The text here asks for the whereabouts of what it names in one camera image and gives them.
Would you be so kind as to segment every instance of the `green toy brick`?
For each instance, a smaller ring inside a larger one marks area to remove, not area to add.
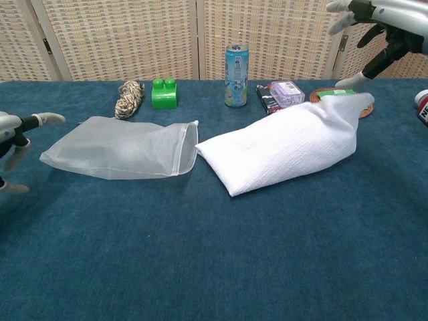
[[[177,84],[174,78],[153,80],[152,105],[156,109],[177,108]]]

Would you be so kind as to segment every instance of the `table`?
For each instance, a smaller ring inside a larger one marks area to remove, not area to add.
[[[59,112],[4,175],[2,320],[426,320],[428,128],[414,97],[428,80],[375,80],[357,151],[305,177],[231,198],[198,156],[187,175],[105,181],[38,161],[90,116],[113,116],[122,82],[7,82],[1,110]],[[221,81],[178,81],[179,107],[153,110],[150,82],[130,119],[199,120],[201,141],[265,116],[224,106]],[[296,81],[307,97],[332,80]]]

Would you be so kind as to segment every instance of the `green item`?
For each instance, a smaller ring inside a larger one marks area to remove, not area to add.
[[[329,90],[326,92],[317,92],[318,97],[322,98],[324,96],[347,96],[347,95],[353,95],[356,94],[356,92],[352,89],[337,89],[337,90]]]
[[[156,109],[177,108],[177,84],[174,78],[153,80],[152,105]]]

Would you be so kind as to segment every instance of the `clear plastic box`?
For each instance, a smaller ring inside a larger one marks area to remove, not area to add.
[[[305,94],[291,80],[272,82],[270,94],[275,98],[281,108],[301,104]]]

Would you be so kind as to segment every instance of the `blue can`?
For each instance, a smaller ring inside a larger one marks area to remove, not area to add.
[[[248,45],[228,45],[225,59],[225,104],[242,107],[247,104]]]

